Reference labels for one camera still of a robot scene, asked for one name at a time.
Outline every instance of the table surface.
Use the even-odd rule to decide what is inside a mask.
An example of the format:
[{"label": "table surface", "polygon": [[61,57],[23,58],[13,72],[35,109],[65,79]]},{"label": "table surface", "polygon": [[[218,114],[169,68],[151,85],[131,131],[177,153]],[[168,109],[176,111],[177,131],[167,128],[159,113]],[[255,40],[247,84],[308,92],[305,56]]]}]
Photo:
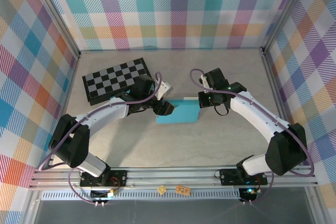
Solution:
[{"label": "table surface", "polygon": [[[90,106],[82,76],[143,57],[152,76],[160,71],[173,91],[169,97],[196,97],[189,71],[221,68],[230,83],[240,82],[274,114],[276,104],[258,49],[139,50],[83,54],[71,91],[67,113],[76,116]],[[108,124],[90,139],[89,151],[111,167],[232,165],[267,150],[263,136],[242,116],[230,111],[219,116],[201,109],[196,123],[156,124],[152,110],[132,114]]]}]

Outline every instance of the black and white checkerboard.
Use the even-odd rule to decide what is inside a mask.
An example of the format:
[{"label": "black and white checkerboard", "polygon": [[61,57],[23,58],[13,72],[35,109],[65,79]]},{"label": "black and white checkerboard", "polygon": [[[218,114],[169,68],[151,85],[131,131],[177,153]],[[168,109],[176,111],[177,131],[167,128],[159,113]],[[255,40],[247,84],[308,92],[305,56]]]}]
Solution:
[{"label": "black and white checkerboard", "polygon": [[88,102],[95,105],[128,90],[134,78],[141,74],[151,76],[143,58],[83,76]]}]

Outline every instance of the small wooden block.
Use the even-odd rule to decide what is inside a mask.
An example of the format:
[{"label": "small wooden block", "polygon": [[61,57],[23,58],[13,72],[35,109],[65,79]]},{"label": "small wooden block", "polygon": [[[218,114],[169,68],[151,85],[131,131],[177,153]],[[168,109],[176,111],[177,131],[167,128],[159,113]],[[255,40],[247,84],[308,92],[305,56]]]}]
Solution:
[{"label": "small wooden block", "polygon": [[163,195],[167,191],[167,189],[163,185],[160,186],[157,190],[159,191],[160,195]]},{"label": "small wooden block", "polygon": [[176,187],[177,194],[183,194],[185,196],[190,196],[190,192],[191,192],[191,189],[189,187],[185,187],[185,186]]}]

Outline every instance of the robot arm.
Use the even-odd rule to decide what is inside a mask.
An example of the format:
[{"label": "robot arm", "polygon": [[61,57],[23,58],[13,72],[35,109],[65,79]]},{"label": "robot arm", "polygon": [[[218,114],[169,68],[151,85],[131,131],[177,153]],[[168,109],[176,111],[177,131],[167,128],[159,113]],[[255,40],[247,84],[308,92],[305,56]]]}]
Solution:
[{"label": "robot arm", "polygon": [[[135,83],[129,93],[120,92],[101,107],[106,107],[106,105],[112,105],[117,102],[142,101],[152,93],[153,85],[154,81],[152,78],[139,76],[135,79]],[[156,96],[146,102],[119,104],[102,110],[99,110],[101,107],[95,109],[96,112],[74,130],[61,147],[56,150],[55,154],[71,168],[80,168],[84,172],[97,178],[95,183],[104,185],[106,181],[104,181],[104,176],[102,175],[103,173],[108,173],[110,167],[89,152],[89,139],[107,124],[148,108],[152,108],[156,115],[171,114],[174,110],[174,106],[169,102],[161,100],[162,95],[170,91],[171,86],[168,83],[162,82]],[[49,143],[49,149],[53,150],[65,134],[76,123],[86,118],[88,114],[90,114],[90,112],[77,116],[70,116],[69,114],[63,115],[56,126]]]},{"label": "robot arm", "polygon": [[[198,100],[201,108],[224,104],[227,109],[232,109],[242,115],[266,139],[268,143],[266,154],[248,157],[237,164],[237,169],[242,177],[253,176],[270,171],[277,175],[283,175],[306,160],[306,155],[297,142],[278,125],[282,124],[286,126],[305,146],[307,146],[305,130],[300,124],[290,125],[290,123],[272,114],[258,103],[240,83],[235,82],[229,84],[219,68],[202,75],[200,82],[204,87],[239,93],[252,101],[246,102],[238,96],[229,94],[211,92],[198,93]],[[268,114],[277,120],[277,123],[274,123],[269,117],[257,109],[254,104],[262,107]]]}]

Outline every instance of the plaid wall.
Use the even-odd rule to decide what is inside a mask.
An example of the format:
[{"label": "plaid wall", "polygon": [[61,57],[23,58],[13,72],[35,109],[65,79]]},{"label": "plaid wall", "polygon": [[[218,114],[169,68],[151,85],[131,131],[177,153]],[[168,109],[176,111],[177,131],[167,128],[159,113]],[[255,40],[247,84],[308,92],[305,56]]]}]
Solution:
[{"label": "plaid wall", "polygon": [[259,47],[270,24],[265,23],[270,10],[277,10],[281,3],[281,0],[54,1],[79,48],[84,50]]},{"label": "plaid wall", "polygon": [[40,0],[0,0],[0,223],[17,223],[75,58]]},{"label": "plaid wall", "polygon": [[271,55],[287,114],[305,126],[316,176],[336,223],[336,0],[299,0]]}]

